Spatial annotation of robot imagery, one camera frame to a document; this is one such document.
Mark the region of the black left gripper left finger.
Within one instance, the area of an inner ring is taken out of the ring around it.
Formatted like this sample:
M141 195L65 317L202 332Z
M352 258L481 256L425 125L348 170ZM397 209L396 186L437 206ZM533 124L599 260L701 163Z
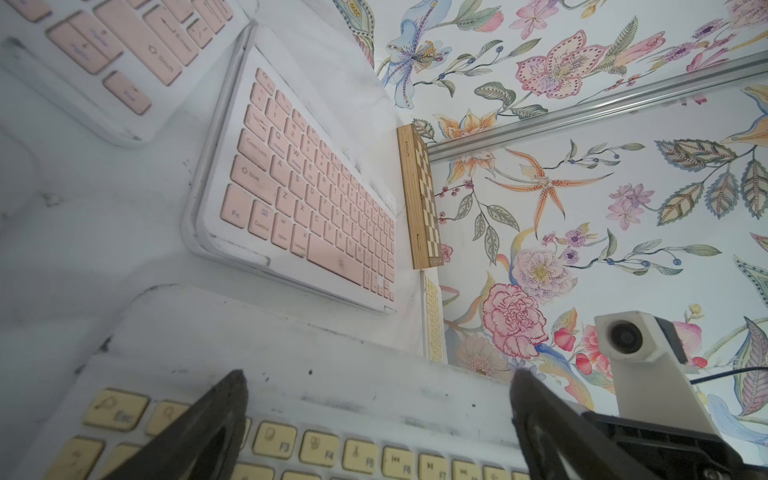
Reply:
M233 370L109 479L229 479L245 436L249 391Z

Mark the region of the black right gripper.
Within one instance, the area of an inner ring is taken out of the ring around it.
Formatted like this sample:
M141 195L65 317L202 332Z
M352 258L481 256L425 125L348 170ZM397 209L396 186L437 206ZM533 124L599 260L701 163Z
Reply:
M586 412L584 419L616 447L662 479L765 479L714 434Z

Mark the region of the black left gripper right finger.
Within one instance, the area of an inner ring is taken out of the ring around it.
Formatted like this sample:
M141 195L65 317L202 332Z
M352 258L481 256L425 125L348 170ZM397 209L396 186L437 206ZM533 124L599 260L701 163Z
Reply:
M510 386L512 423L532 479L654 479L528 371Z

